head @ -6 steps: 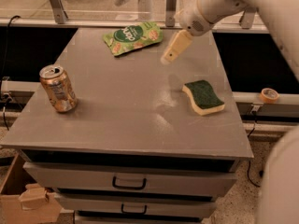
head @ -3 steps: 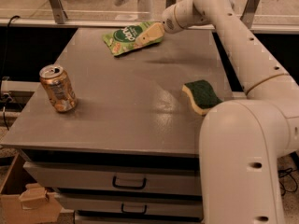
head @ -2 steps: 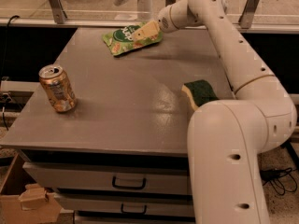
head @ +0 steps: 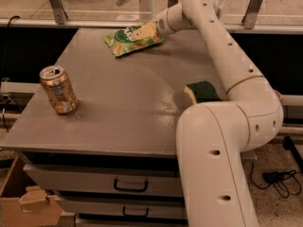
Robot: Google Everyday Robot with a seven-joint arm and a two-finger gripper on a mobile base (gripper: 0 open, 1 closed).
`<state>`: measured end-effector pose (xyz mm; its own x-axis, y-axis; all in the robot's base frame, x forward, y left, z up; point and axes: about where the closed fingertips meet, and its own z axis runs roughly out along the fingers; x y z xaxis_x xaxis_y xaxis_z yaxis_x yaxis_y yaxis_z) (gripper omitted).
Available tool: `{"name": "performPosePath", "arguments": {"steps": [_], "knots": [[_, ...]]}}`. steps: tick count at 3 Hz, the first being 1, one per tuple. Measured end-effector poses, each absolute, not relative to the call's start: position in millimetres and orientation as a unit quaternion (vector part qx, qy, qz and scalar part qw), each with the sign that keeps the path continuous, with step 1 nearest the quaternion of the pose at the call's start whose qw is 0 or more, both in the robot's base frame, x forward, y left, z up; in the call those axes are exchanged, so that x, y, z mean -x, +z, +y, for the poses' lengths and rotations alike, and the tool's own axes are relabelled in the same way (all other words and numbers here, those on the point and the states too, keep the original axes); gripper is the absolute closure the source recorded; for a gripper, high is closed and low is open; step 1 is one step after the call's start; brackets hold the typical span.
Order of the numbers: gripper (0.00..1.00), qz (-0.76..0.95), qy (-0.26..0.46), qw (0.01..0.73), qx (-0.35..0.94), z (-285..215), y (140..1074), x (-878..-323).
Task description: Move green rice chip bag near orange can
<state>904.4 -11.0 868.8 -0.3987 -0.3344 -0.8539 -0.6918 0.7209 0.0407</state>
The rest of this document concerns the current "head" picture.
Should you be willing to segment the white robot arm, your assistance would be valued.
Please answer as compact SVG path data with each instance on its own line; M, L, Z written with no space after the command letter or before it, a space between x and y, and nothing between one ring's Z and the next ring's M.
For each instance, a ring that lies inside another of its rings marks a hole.
M176 151L188 227L259 227L241 153L279 132L283 109L266 77L219 21L218 0L182 0L159 13L160 33L195 26L227 95L187 108L176 128Z

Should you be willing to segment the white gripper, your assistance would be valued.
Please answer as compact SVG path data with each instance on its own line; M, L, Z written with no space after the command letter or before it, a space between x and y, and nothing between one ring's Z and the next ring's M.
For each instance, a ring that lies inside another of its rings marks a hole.
M132 33L131 39L133 41L139 41L143 39L158 38L158 31L163 35L170 35L174 32L174 30L169 26L168 12L166 10L163 10L156 15L155 23L148 22L136 29Z

